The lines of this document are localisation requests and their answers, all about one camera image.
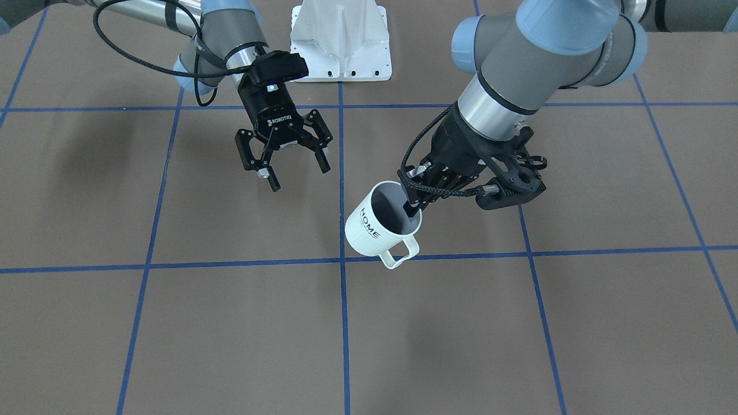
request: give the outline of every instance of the white plastic base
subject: white plastic base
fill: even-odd
[[[374,0],[305,0],[292,9],[291,52],[310,74],[295,82],[392,77],[387,10]]]

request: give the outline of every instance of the logo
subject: logo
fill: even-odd
[[[266,123],[269,124],[268,126],[271,127],[272,124],[281,123],[282,121],[291,120],[291,115],[285,115],[284,117],[275,118],[273,120],[267,120]]]
[[[362,225],[364,225],[364,229],[369,232],[369,235],[371,235],[372,238],[377,239],[379,237],[379,232],[376,232],[369,223],[369,218],[366,216],[366,213],[364,213],[364,209],[362,209]]]

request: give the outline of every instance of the blue cap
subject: blue cap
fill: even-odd
[[[648,55],[648,35],[646,35],[646,31],[637,21],[631,20],[626,15],[623,15],[623,17],[628,19],[630,24],[633,26],[633,32],[635,33],[633,56],[630,58],[630,62],[625,68],[625,71],[623,71],[618,79],[611,82],[610,85],[621,82],[633,76],[635,72],[641,68],[641,65],[643,65],[644,61],[646,60],[646,55]]]
[[[9,31],[10,25],[2,17],[0,17],[0,36],[8,33]]]
[[[463,72],[476,73],[474,44],[477,40],[477,27],[484,15],[467,17],[461,21],[451,39],[451,57],[454,64]]]
[[[177,60],[174,62],[174,70],[177,72],[190,72],[185,68],[185,65],[182,65],[182,61],[179,60],[179,56],[177,56]],[[188,78],[186,76],[176,76],[175,78],[177,78],[177,83],[179,83],[185,91],[191,94],[195,93],[195,78]],[[205,95],[214,89],[214,86],[205,85],[199,80],[197,81],[197,90],[200,95]]]
[[[723,33],[738,32],[738,7],[733,11],[733,14],[728,19],[728,23],[725,24]]]
[[[210,12],[225,9],[242,9],[251,10],[256,15],[256,21],[261,25],[261,14],[256,10],[249,0],[202,0],[200,3],[201,13],[203,16]]]
[[[583,55],[602,46],[619,15],[613,0],[525,0],[515,20],[539,48]]]

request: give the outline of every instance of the mug handle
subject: mug handle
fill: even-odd
[[[389,250],[386,250],[383,253],[379,254],[379,258],[384,263],[384,266],[390,270],[394,270],[395,268],[399,267],[400,264],[412,258],[413,256],[418,255],[418,252],[420,252],[420,246],[418,245],[418,241],[415,240],[414,236],[408,235],[407,237],[403,238],[402,241],[405,243],[405,247],[407,247],[406,256],[403,256],[402,258],[395,261]]]

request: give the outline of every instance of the white mug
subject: white mug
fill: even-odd
[[[418,255],[420,247],[413,236],[423,219],[418,212],[408,218],[402,205],[407,202],[402,185],[379,182],[346,220],[346,240],[355,251],[366,256],[378,255],[384,265],[393,270]],[[395,261],[390,248],[404,242],[407,255]]]

